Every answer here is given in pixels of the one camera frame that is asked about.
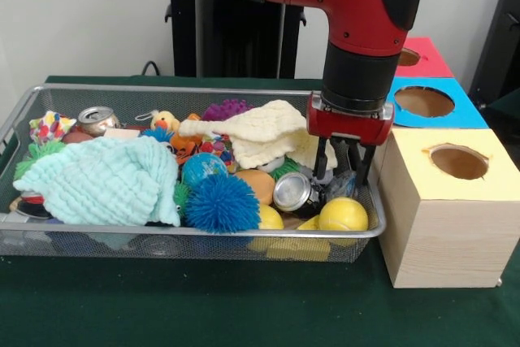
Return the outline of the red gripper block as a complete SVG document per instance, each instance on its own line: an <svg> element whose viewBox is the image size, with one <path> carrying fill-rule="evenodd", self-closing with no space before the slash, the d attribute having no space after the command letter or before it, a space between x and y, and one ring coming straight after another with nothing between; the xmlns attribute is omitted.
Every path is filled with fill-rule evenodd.
<svg viewBox="0 0 520 347"><path fill-rule="evenodd" d="M362 144L356 148L357 185L366 185L376 145L387 140L393 121L394 105L391 102L385 102L374 114L359 115L332 109L324 103L321 93L311 93L306 108L307 131L319 137L314 177L322 180L326 174L327 139L339 137Z"/></svg>

